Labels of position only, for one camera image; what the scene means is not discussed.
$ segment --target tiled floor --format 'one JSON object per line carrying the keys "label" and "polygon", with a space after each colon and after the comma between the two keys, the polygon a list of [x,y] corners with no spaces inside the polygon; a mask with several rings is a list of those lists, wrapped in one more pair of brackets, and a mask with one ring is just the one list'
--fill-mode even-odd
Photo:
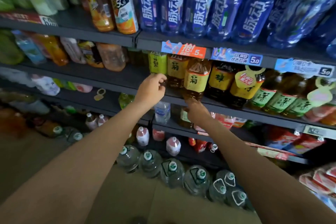
{"label": "tiled floor", "polygon": [[[0,202],[67,147],[64,141],[35,132],[21,140],[1,134],[0,138]],[[169,189],[159,179],[125,174],[113,166],[86,224],[127,224],[140,217],[148,224],[260,223],[256,214],[190,196],[183,188]]]}

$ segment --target person's left arm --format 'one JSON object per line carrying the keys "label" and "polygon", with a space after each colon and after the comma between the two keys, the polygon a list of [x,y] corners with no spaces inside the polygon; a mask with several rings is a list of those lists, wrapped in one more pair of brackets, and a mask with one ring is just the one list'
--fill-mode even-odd
{"label": "person's left arm", "polygon": [[0,206],[1,223],[84,223],[135,124],[164,96],[165,79],[150,75],[134,102],[24,183]]}

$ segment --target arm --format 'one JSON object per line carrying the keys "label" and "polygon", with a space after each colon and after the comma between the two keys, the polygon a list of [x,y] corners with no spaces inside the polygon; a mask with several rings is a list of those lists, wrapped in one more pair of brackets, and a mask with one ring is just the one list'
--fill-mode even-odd
{"label": "arm", "polygon": [[24,183],[0,207],[1,223],[84,223],[135,124],[164,96],[164,79],[150,75],[133,103]]}
{"label": "arm", "polygon": [[195,99],[188,119],[203,128],[237,176],[264,224],[336,223],[336,214],[292,176],[247,146]]}

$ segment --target blue price tag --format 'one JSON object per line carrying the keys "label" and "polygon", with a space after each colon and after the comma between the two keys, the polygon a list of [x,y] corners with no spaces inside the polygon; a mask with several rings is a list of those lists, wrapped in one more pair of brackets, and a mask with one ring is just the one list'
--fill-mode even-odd
{"label": "blue price tag", "polygon": [[243,65],[260,66],[263,60],[263,56],[245,52],[235,52],[232,49],[221,47],[213,48],[211,59]]}
{"label": "blue price tag", "polygon": [[277,59],[275,63],[275,70],[282,73],[292,72],[299,74],[312,74],[320,77],[332,77],[334,73],[334,66],[315,64],[312,61],[305,61],[300,59]]}

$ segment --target bottle neck tag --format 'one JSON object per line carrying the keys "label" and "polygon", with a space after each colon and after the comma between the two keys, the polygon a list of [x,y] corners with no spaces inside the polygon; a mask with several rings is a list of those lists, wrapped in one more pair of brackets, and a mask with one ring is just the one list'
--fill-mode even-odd
{"label": "bottle neck tag", "polygon": [[236,79],[236,84],[238,88],[251,88],[256,84],[255,75],[261,74],[265,71],[265,68],[259,71],[254,71],[250,69],[248,65],[245,65],[246,70],[236,73],[234,76]]}
{"label": "bottle neck tag", "polygon": [[324,105],[333,99],[333,94],[331,94],[330,90],[336,86],[336,82],[322,86],[321,80],[322,77],[316,78],[315,85],[317,86],[317,89],[307,95],[307,99],[313,107]]}

